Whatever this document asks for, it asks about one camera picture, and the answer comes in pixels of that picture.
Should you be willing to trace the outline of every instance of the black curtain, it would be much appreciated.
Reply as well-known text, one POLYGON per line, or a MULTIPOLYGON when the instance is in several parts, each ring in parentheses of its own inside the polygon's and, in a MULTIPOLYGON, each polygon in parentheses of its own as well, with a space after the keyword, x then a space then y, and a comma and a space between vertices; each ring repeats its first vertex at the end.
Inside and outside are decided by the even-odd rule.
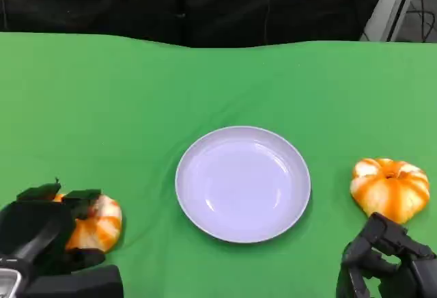
POLYGON ((377 2, 0 0, 0 29, 105 33, 198 47, 357 40, 377 2))

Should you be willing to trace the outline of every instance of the black robotic finger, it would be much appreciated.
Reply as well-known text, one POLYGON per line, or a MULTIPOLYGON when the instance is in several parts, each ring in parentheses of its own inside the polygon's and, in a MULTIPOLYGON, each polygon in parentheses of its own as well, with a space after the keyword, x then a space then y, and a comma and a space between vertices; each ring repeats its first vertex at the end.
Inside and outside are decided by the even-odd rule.
POLYGON ((48 200, 55 199, 61 189, 61 183, 56 178, 54 183, 44 184, 39 187, 30 187, 16 196, 17 200, 48 200))
POLYGON ((37 277, 16 298, 120 298, 123 284, 114 265, 71 275, 37 277))

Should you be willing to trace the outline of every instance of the cable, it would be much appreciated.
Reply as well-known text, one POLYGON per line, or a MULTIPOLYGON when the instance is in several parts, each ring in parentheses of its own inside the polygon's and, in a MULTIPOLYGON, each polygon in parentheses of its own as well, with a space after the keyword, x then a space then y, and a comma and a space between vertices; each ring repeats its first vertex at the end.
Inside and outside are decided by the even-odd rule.
POLYGON ((437 29, 435 28, 436 15, 433 12, 426 11, 426 10, 409 10, 409 11, 407 11, 407 13, 415 13, 415 14, 418 14, 420 17, 422 17, 422 15, 429 14, 432 17, 431 23, 425 21, 425 23, 428 25, 429 29, 428 29, 428 32, 426 34, 425 34, 425 29, 423 30, 424 35, 422 38, 422 43, 426 43, 427 39, 429 38, 429 35, 431 34, 431 32, 433 30, 437 33, 437 29))
POLYGON ((424 2, 424 0, 421 0, 421 11, 422 11, 421 33, 422 33, 422 42, 424 42, 424 40, 425 40, 425 2, 424 2))
POLYGON ((354 13, 356 25, 358 26, 360 31, 362 30, 362 34, 364 35, 364 37, 366 37, 367 41, 370 41, 369 36, 365 32, 365 24, 361 22, 360 15, 358 13, 358 3, 356 2, 356 0, 350 0, 350 4, 354 13))
POLYGON ((264 44, 268 45, 267 25, 268 25, 268 16, 270 16, 270 0, 266 0, 266 2, 267 2, 267 10, 266 10, 266 15, 264 16, 264 44))
POLYGON ((8 29, 8 16, 6 15, 6 2, 1 0, 1 10, 3 11, 3 29, 9 31, 8 29))

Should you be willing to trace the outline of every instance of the green cloth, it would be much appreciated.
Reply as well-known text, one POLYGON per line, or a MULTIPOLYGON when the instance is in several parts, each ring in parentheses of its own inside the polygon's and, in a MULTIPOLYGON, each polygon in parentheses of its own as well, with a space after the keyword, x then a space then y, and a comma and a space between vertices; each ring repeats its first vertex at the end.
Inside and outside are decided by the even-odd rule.
MULTIPOLYGON (((107 257, 127 298, 334 297, 341 252, 365 223, 349 194, 362 157, 437 178, 437 46, 311 42, 185 49, 110 36, 0 35, 0 203, 61 179, 119 201, 107 257), (274 131, 311 173, 312 199, 279 238, 238 245, 183 214, 175 169, 199 137, 274 131)), ((433 201, 409 224, 437 250, 433 201)))

